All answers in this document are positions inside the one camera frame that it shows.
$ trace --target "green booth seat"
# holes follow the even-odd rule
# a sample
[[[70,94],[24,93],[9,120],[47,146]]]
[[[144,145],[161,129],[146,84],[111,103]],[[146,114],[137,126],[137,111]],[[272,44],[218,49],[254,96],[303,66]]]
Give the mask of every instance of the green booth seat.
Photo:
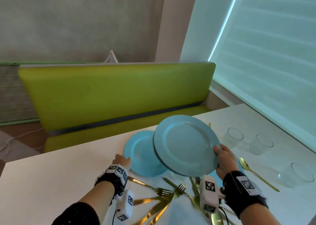
[[[206,99],[214,71],[211,62],[64,64],[21,66],[19,76],[48,132],[195,105],[53,136],[45,144],[50,152],[154,126],[172,115],[208,112],[197,104]]]

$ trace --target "hand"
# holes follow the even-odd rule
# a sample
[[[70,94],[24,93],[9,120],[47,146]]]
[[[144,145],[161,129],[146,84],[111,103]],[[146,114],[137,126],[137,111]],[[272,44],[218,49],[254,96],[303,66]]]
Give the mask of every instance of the hand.
[[[116,154],[115,159],[112,161],[112,164],[120,164],[121,166],[125,167],[127,170],[131,167],[131,158],[125,158],[122,155]]]
[[[221,144],[222,149],[218,146],[214,147],[214,152],[217,154],[218,167],[216,174],[221,180],[224,179],[227,173],[231,171],[239,171],[238,161],[231,150],[225,145]]]

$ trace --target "green trim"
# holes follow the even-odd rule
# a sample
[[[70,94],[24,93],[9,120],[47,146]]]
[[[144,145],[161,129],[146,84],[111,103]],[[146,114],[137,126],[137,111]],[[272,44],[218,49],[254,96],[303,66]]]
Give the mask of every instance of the green trim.
[[[39,121],[40,120],[38,118],[36,118],[36,119],[15,121],[15,122],[9,122],[9,123],[0,123],[0,127],[18,125],[18,124],[24,124],[24,123],[35,123],[35,122],[39,122]]]
[[[73,63],[102,63],[102,62],[0,62],[1,65],[22,65],[22,64],[73,64]]]

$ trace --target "blue plate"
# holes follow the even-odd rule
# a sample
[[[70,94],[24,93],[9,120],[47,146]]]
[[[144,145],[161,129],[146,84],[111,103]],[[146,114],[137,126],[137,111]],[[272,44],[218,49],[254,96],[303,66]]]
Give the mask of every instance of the blue plate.
[[[138,132],[126,142],[124,148],[124,157],[132,159],[131,170],[143,177],[154,177],[167,171],[154,153],[153,135],[153,131]]]
[[[153,137],[157,158],[169,170],[183,176],[200,177],[217,166],[213,147],[220,145],[214,131],[201,120],[175,115],[164,119]]]
[[[240,165],[239,161],[238,161],[238,166],[239,166],[239,170],[240,170],[241,172],[245,173],[245,172],[244,172],[244,169],[243,169],[242,166]],[[209,174],[209,176],[214,177],[214,178],[216,179],[217,186],[220,186],[220,187],[223,186],[223,181],[219,178],[219,176],[217,176],[216,171],[211,172],[211,173]]]

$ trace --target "tabletop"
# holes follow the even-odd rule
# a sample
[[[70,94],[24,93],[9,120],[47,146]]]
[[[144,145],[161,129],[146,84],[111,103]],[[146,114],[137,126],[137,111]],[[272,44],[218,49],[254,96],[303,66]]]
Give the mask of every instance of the tabletop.
[[[267,197],[271,212],[282,224],[308,224],[315,215],[316,182],[296,188],[282,185],[278,173],[292,162],[307,165],[316,171],[316,154],[293,139],[277,126],[269,122],[245,104],[236,105],[194,116],[212,129],[219,139],[229,127],[242,131],[245,139],[232,149],[235,155],[243,157],[250,167],[280,189],[274,191],[256,175],[245,171]],[[104,138],[73,147],[36,155],[9,162],[5,165],[0,178],[0,224],[51,224],[69,205],[78,201],[92,187],[95,178],[111,164],[116,153],[123,154],[126,141],[142,130],[155,130],[156,126],[147,127],[109,138]],[[258,133],[269,136],[274,147],[265,154],[255,156],[247,151],[247,143]],[[154,187],[171,189],[162,177],[167,177],[176,184],[186,181],[187,192],[193,195],[191,183],[187,177],[175,175],[169,171],[154,178],[133,176]],[[149,188],[128,181],[135,199],[154,197]],[[134,207],[133,216],[124,224],[132,224],[144,217],[155,202]],[[111,224],[114,206],[109,208],[103,224]],[[227,216],[236,224],[241,222],[232,214]],[[193,208],[186,196],[175,199],[157,224],[210,224],[201,211]]]

